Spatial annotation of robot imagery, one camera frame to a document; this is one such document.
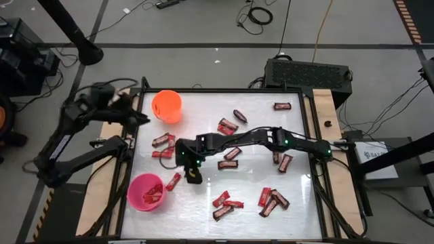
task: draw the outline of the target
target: pink plastic cup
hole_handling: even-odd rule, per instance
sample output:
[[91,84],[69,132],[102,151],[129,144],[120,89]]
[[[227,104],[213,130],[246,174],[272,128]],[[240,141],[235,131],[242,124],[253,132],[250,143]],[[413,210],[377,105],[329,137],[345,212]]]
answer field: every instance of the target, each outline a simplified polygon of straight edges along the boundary
[[[154,186],[163,185],[163,192],[161,198],[156,203],[145,203],[143,196]],[[155,174],[145,173],[137,176],[130,184],[127,192],[128,202],[133,208],[138,211],[153,211],[158,208],[165,199],[166,189],[163,180]]]

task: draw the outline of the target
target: label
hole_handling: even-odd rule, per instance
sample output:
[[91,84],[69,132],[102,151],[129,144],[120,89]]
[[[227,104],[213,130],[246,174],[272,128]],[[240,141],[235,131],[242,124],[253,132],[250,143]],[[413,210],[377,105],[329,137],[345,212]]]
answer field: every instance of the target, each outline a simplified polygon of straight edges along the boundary
[[59,145],[57,145],[56,149],[50,156],[50,159],[56,159],[60,152],[62,152],[63,148],[68,144],[69,138],[71,138],[71,135],[65,135],[62,140],[60,141]]

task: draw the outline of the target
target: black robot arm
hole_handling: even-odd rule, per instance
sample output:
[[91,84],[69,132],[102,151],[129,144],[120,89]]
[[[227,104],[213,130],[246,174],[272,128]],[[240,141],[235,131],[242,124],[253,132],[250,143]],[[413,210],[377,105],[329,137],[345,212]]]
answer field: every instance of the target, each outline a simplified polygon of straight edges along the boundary
[[312,153],[314,157],[330,161],[332,149],[325,140],[310,141],[296,138],[292,132],[281,127],[259,127],[242,134],[224,136],[208,133],[196,136],[196,140],[179,139],[176,141],[176,164],[184,166],[187,182],[202,183],[199,172],[205,157],[221,153],[236,146],[263,145],[273,152],[283,153],[289,149]]
[[74,102],[62,106],[58,127],[33,160],[38,168],[38,178],[47,186],[59,187],[66,183],[73,173],[107,156],[124,159],[129,153],[128,144],[119,136],[113,136],[97,149],[70,161],[57,162],[71,138],[83,130],[90,121],[120,123],[131,134],[138,126],[149,122],[146,115],[132,109],[132,98],[127,94],[119,95],[119,99],[109,105],[114,94],[113,86],[95,83],[90,95],[81,94]]

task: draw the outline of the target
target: concrete floor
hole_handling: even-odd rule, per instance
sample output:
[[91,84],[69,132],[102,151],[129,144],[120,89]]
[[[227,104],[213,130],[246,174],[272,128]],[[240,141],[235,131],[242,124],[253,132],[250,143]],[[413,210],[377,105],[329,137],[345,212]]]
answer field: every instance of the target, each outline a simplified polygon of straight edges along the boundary
[[[88,35],[106,1],[62,2]],[[140,2],[109,0],[99,29],[120,19],[124,15],[122,9],[132,9]],[[259,6],[264,6],[262,0],[257,2]],[[0,243],[16,241],[37,184],[34,176],[22,173],[21,164],[32,159],[55,130],[58,107],[68,96],[74,80],[84,86],[117,77],[139,79],[146,76],[151,87],[191,87],[196,83],[203,87],[247,87],[250,81],[262,75],[267,58],[277,52],[276,48],[253,48],[252,44],[280,42],[287,4],[286,0],[278,0],[267,7],[272,11],[274,21],[265,26],[264,33],[258,36],[251,36],[236,27],[235,16],[244,5],[243,0],[188,0],[164,10],[152,8],[147,11],[139,6],[116,26],[98,33],[96,43],[124,44],[104,48],[103,61],[85,67],[82,75],[77,72],[79,64],[61,68],[65,76],[64,85],[49,98],[38,100],[17,116],[16,129],[26,134],[29,141],[24,148],[2,151],[6,161],[0,165],[0,193],[3,196],[0,198],[3,220]],[[327,4],[327,1],[320,0],[292,0],[283,42],[294,46],[313,44]],[[0,8],[0,16],[22,18],[46,43],[68,43],[66,36],[36,0],[14,1]],[[257,31],[257,26],[248,25],[248,28]],[[127,45],[143,43],[150,45]],[[191,48],[153,48],[153,43],[196,44],[192,44]],[[204,48],[201,43],[214,44]],[[223,48],[224,43],[240,44],[238,48]],[[374,119],[418,79],[420,57],[414,49],[377,45],[411,44],[391,0],[335,0],[320,43],[353,44],[350,47],[319,49],[315,59],[316,62],[348,65],[354,72],[353,95],[348,99],[347,108],[347,119],[352,123]],[[74,53],[75,49],[65,49],[65,52]],[[307,62],[313,55],[311,48],[283,49],[282,52],[295,60]],[[424,54],[427,58],[433,57],[434,50],[424,50]],[[56,82],[56,78],[50,79],[50,82]],[[392,112],[403,108],[413,94],[405,97]],[[417,139],[431,133],[434,114],[428,104],[432,103],[433,94],[429,89],[424,90],[404,113],[385,123],[375,136],[412,136]],[[61,159],[70,159],[89,150],[87,143],[99,136],[100,128],[101,123],[93,123],[74,137]],[[423,155],[422,160],[433,160],[432,154]],[[89,174],[89,169],[80,171],[71,178],[71,182],[84,183]],[[42,190],[44,201],[46,189]],[[416,211],[429,207],[422,189],[407,188],[391,190],[390,193]],[[394,202],[375,192],[370,193],[370,201],[374,216],[368,217],[369,238],[398,243],[432,243],[434,232]],[[28,240],[41,210],[40,204]]]

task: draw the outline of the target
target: black metal stand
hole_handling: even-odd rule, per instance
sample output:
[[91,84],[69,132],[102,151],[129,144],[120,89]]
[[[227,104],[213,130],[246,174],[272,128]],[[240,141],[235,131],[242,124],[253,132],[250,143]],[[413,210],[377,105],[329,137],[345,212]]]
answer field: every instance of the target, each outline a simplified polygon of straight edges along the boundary
[[65,35],[75,44],[79,51],[79,60],[83,65],[92,65],[101,61],[104,53],[99,47],[87,40],[73,17],[59,0],[38,0],[39,4],[52,17]]

